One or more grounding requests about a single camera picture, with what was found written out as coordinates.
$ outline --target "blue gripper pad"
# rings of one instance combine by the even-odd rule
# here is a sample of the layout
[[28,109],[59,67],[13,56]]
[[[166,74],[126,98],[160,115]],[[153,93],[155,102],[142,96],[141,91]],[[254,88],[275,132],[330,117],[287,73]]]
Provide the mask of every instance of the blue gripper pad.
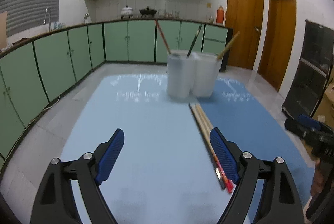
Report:
[[210,142],[226,177],[237,184],[240,180],[237,162],[215,129],[210,133]]
[[97,175],[95,177],[95,182],[97,185],[102,184],[106,181],[114,167],[118,155],[124,145],[124,132],[120,129],[115,138],[112,140],[106,152],[103,154],[101,160],[97,164]]
[[315,128],[318,131],[321,130],[320,122],[306,115],[299,115],[297,121],[310,129]]

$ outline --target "metal bolt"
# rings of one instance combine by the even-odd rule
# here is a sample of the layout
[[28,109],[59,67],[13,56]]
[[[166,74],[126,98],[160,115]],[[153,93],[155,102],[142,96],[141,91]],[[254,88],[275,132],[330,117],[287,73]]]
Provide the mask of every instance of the metal bolt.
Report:
[[284,163],[284,159],[282,157],[277,157],[276,158],[276,161],[279,163],[279,164],[283,164]]
[[85,159],[85,160],[89,160],[89,159],[91,159],[93,157],[93,154],[91,154],[90,152],[87,152],[87,153],[85,153],[84,155],[83,155],[83,158]]
[[250,159],[252,157],[252,154],[250,152],[244,152],[243,153],[243,157],[246,158],[246,159]]
[[58,164],[59,163],[59,159],[58,158],[53,158],[51,160],[51,164]]

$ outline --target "gray floor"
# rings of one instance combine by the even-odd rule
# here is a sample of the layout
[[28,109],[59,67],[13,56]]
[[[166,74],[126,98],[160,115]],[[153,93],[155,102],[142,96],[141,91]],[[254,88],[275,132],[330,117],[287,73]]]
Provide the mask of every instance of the gray floor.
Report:
[[[23,224],[30,221],[37,188],[50,160],[60,156],[75,122],[101,80],[116,74],[166,74],[166,71],[165,66],[157,65],[105,64],[62,98],[36,123],[8,163],[0,183],[3,197]],[[251,70],[237,67],[228,67],[226,73],[219,75],[244,83],[284,128],[285,116],[281,112],[284,99],[266,80]],[[313,166],[300,140],[286,133],[299,149],[305,162]]]

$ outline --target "white pot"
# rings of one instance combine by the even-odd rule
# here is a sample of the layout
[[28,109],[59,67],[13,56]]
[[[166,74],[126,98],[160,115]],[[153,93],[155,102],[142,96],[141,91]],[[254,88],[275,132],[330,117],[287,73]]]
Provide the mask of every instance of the white pot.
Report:
[[132,8],[126,5],[126,6],[121,10],[121,15],[122,15],[122,16],[133,15]]

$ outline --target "orange thermos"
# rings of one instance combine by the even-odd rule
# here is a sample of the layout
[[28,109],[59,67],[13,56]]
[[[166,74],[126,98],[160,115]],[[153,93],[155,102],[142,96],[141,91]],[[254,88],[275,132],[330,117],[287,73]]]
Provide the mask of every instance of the orange thermos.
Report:
[[224,13],[225,13],[224,8],[222,6],[219,6],[217,10],[217,19],[216,19],[217,24],[223,24]]

